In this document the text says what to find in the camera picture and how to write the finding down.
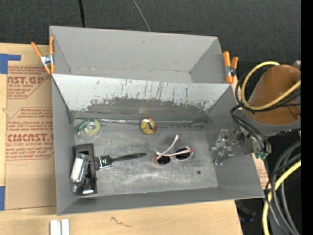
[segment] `wooden table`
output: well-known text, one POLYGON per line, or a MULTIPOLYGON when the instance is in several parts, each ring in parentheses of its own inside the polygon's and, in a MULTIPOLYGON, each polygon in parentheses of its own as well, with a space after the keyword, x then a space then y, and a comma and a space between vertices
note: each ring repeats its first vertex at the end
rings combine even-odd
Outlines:
MULTIPOLYGON (((48 46, 40 46, 43 55, 48 46)), ((31 45, 0 44, 0 53, 22 54, 23 65, 39 62, 31 45)), ((6 75, 0 74, 0 186, 4 184, 5 164, 5 109, 6 75)), ((28 208, 0 211, 1 234, 49 234, 49 221, 53 219, 70 220, 71 235, 242 235, 237 209, 234 201, 217 201, 198 204, 131 209, 122 211, 103 211, 87 214, 57 216, 56 208, 28 208)))

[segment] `cable bundle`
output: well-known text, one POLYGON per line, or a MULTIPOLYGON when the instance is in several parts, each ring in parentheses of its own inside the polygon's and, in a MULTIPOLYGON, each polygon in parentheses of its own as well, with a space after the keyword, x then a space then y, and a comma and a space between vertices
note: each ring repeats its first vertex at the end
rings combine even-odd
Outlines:
POLYGON ((291 154, 294 152, 294 150, 301 146, 301 140, 297 141, 296 143, 294 143, 292 146, 290 146, 286 151, 284 151, 281 156, 278 158, 275 167, 273 169, 273 173, 270 177, 270 180, 266 186, 266 203, 264 205, 263 208, 263 216, 262 216, 262 224, 263 224, 263 231, 265 235, 269 235, 269 231, 268 231, 268 209, 270 209, 274 220, 276 222, 276 225, 281 229, 281 231, 283 233, 285 233, 282 229, 281 224, 279 223, 277 217, 279 216, 280 219, 283 221, 285 227, 288 230, 287 234, 291 234, 291 235, 299 235, 299 232, 296 228, 296 226, 294 225, 290 212, 289 212, 289 208, 287 205, 287 201, 286 201, 286 195, 285 195, 285 180, 294 172, 296 171, 300 166, 301 166, 301 160, 299 160, 301 158, 301 152, 294 155, 291 159, 290 156, 291 154), (280 207, 280 202, 277 196, 276 191, 278 190, 278 188, 280 187, 280 197, 281 197, 281 204, 283 206, 284 210, 281 210, 280 207), (275 207, 276 207, 276 212, 274 211, 274 209, 272 208, 272 203, 274 203, 275 207))
POLYGON ((254 67, 251 71, 247 71, 244 75, 242 75, 239 80, 238 83, 236 84, 236 88, 235 88, 235 97, 236 97, 236 101, 238 103, 238 105, 234 106, 231 110, 230 110, 230 114, 233 117, 234 121, 239 124, 241 127, 243 127, 248 133, 249 135, 253 136, 259 143, 261 152, 260 154, 262 154, 262 159, 264 159, 268 153, 270 153, 270 143, 267 140, 267 137, 261 132, 259 131, 257 128, 255 128, 253 125, 251 125, 250 123, 248 123, 247 121, 245 121, 244 119, 242 119, 241 117, 239 117, 236 112, 242 108, 246 111, 250 111, 252 113, 255 112, 265 112, 265 111, 271 111, 280 107, 291 107, 291 106, 296 106, 296 105, 300 105, 300 104, 289 104, 291 101, 293 101, 295 98, 297 98, 298 96, 300 96, 301 94, 301 80, 299 80, 296 84, 294 84, 290 89, 288 89, 285 93, 283 93, 281 96, 279 96, 278 98, 276 98, 275 100, 273 100, 270 103, 267 103, 265 105, 262 106, 252 106, 249 105, 246 97, 245 97, 245 91, 246 91, 246 85, 248 80, 250 79, 250 77, 252 76, 252 74, 258 70, 264 70, 267 71, 268 69, 270 69, 272 66, 276 66, 279 65, 279 63, 276 62, 264 62, 261 63, 259 65, 257 65, 256 67, 254 67), (242 88, 241 88, 241 99, 239 99, 239 85, 242 84, 242 88))

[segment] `wire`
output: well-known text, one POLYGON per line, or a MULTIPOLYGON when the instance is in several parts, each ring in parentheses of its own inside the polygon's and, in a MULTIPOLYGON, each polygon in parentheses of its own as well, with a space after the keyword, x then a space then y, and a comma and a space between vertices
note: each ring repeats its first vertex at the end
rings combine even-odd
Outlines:
POLYGON ((149 26, 148 26, 148 24, 147 24, 147 21, 146 21, 145 17, 143 16, 143 14, 141 13, 141 10, 139 9, 139 6, 137 5, 136 1, 135 1, 135 0, 132 0, 132 1, 133 1, 134 5, 135 5, 137 11, 139 12, 139 14, 140 14, 140 16, 141 16, 143 22, 145 23, 145 25, 146 25, 148 31, 151 32, 151 30, 150 30, 150 28, 149 28, 149 26))
MULTIPOLYGON (((278 167, 280 166, 281 162, 285 159, 288 159, 289 156, 291 155, 291 153, 295 150, 295 148, 299 147, 301 145, 301 140, 298 140, 297 142, 295 142, 293 145, 291 145, 285 152, 283 152, 283 154, 278 158, 275 166, 274 166, 274 171, 276 171, 278 169, 278 167)), ((272 176, 270 179, 270 183, 272 186, 276 185, 276 175, 272 176)), ((277 208, 277 211, 282 219, 282 221, 284 222, 284 224, 286 225, 286 227, 288 228, 288 230, 293 234, 293 235, 298 235, 298 231, 295 230, 292 225, 289 224, 289 222, 285 219, 285 216, 279 206, 278 203, 278 197, 277 197, 277 193, 275 191, 274 188, 272 188, 271 191, 272 197, 273 197, 273 201, 275 203, 275 206, 277 208)))
POLYGON ((242 103, 252 109, 252 110, 263 110, 263 109, 266 109, 270 106, 273 106, 277 103, 279 103, 279 101, 283 100, 285 97, 287 97, 289 94, 291 94, 295 89, 297 89, 300 85, 301 85, 301 80, 299 80, 297 83, 295 83, 292 87, 290 87, 287 91, 285 91, 282 95, 280 95, 278 98, 274 99, 272 102, 269 102, 267 104, 264 104, 262 106, 252 106, 252 105, 249 105, 249 103, 247 102, 246 100, 246 97, 245 97, 245 90, 246 90, 246 84, 249 80, 249 78, 251 77, 251 75, 259 68, 263 67, 263 66, 268 66, 268 65, 274 65, 274 66, 278 66, 280 65, 279 63, 277 62, 263 62, 259 65, 257 65, 256 67, 254 67, 246 76, 246 78, 244 79, 244 82, 243 82, 243 85, 242 85, 242 88, 241 88, 241 98, 242 98, 242 103))
POLYGON ((98 119, 98 121, 101 122, 107 122, 107 123, 124 123, 124 124, 132 124, 132 125, 139 125, 140 121, 139 120, 113 120, 113 119, 98 119))
MULTIPOLYGON (((268 70, 271 67, 269 66, 262 66, 261 67, 262 70, 268 70)), ((237 103, 245 110, 250 111, 252 113, 255 112, 265 112, 265 111, 270 111, 270 110, 274 110, 280 107, 291 107, 291 106, 297 106, 300 105, 300 103, 296 103, 296 104, 287 104, 289 102, 291 102, 292 100, 294 100, 295 98, 297 98, 300 94, 301 94, 301 86, 297 87, 295 89, 295 91, 293 93, 290 93, 288 96, 286 96, 284 99, 281 100, 281 102, 277 102, 276 104, 274 104, 273 106, 270 106, 268 108, 262 109, 262 110, 252 110, 251 108, 245 106, 242 102, 242 99, 239 99, 239 85, 243 83, 244 78, 247 76, 249 71, 246 71, 238 80, 238 83, 236 84, 235 87, 235 97, 236 97, 236 101, 237 103)))
POLYGON ((85 19, 85 13, 84 13, 84 8, 83 8, 83 1, 78 0, 78 4, 79 4, 80 17, 82 19, 82 25, 83 25, 83 28, 86 28, 86 19, 85 19))
POLYGON ((246 131, 248 131, 250 133, 250 135, 252 135, 259 143, 259 146, 261 149, 263 149, 263 144, 260 141, 260 138, 258 136, 256 136, 256 134, 258 134, 266 143, 267 145, 267 150, 270 147, 270 143, 267 140, 267 138, 254 126, 252 126, 251 124, 249 124, 248 122, 246 122, 245 120, 243 120, 242 118, 240 118, 239 116, 235 115, 235 112, 240 108, 240 105, 236 105, 235 107, 233 107, 230 110, 230 114, 233 117, 234 121, 237 122, 241 127, 243 127, 246 131))
MULTIPOLYGON (((275 190, 279 188, 279 186, 282 184, 282 182, 288 178, 294 171, 296 171, 301 166, 301 160, 294 164, 292 167, 290 167, 287 171, 284 172, 284 174, 277 180, 275 183, 275 190)), ((268 200, 271 201, 272 194, 271 192, 268 194, 268 200)), ((267 202, 264 205, 263 208, 263 215, 262 215, 262 224, 263 224, 263 231, 265 235, 270 235, 268 231, 268 204, 267 202)))
POLYGON ((288 204, 287 204, 287 201, 286 201, 285 182, 282 182, 282 184, 281 184, 280 195, 281 195, 281 199, 282 199, 282 205, 283 205, 283 208, 284 208, 285 216, 286 216, 289 224, 291 225, 291 227, 296 231, 297 228, 296 228, 296 226, 293 223, 292 217, 291 217, 289 209, 288 209, 288 204))
MULTIPOLYGON (((290 155, 291 155, 291 154, 289 154, 289 156, 287 156, 287 157, 285 158, 283 164, 282 164, 276 171, 273 172, 272 177, 276 176, 276 174, 277 174, 280 170, 286 169, 287 166, 289 166, 291 163, 293 163, 294 161, 296 161, 297 159, 299 159, 299 158, 301 157, 301 153, 299 153, 299 154, 295 155, 294 157, 292 157, 290 160, 288 160, 289 157, 290 157, 290 155)), ((265 191, 268 191, 269 185, 270 185, 270 180, 268 181, 268 183, 267 183, 267 185, 266 185, 266 187, 265 187, 265 191)), ((279 229, 280 229, 283 233, 285 233, 285 231, 282 230, 281 225, 280 225, 280 223, 278 222, 278 219, 277 219, 277 217, 276 217, 276 214, 275 214, 275 212, 274 212, 274 210, 273 210, 273 208, 272 208, 272 206, 271 206, 271 203, 270 203, 269 200, 268 200, 268 194, 266 195, 266 202, 267 202, 267 204, 268 204, 268 206, 269 206, 270 212, 272 213, 272 215, 273 215, 273 217, 274 217, 274 220, 275 220, 277 226, 279 227, 279 229)), ((288 218, 288 220, 289 220, 289 217, 288 217, 288 216, 290 216, 289 211, 288 211, 288 210, 285 210, 285 213, 286 213, 286 216, 287 216, 287 218, 288 218)))

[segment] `cardboard sheet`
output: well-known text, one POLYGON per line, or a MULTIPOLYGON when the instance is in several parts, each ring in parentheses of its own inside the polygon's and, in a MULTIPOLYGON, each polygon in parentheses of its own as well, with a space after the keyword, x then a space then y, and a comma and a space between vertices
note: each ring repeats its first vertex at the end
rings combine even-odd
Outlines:
MULTIPOLYGON (((39 49, 47 55, 48 46, 39 49)), ((31 45, 0 44, 0 52, 22 56, 8 66, 4 208, 54 206, 51 76, 31 45)))

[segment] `gray box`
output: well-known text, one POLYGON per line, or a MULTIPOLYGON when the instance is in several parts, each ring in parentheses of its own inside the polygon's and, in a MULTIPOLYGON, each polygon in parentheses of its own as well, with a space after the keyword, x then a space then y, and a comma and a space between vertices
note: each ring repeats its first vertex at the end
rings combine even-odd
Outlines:
POLYGON ((229 110, 236 104, 217 37, 58 26, 50 35, 57 214, 264 196, 254 161, 239 145, 223 165, 212 162, 221 130, 235 128, 229 110), (75 126, 89 117, 149 117, 157 130, 146 135, 138 124, 105 122, 98 136, 78 138, 75 126), (155 165, 156 151, 176 134, 175 148, 187 145, 193 157, 155 165), (97 193, 78 196, 70 191, 72 148, 90 142, 96 157, 147 155, 98 170, 97 193))

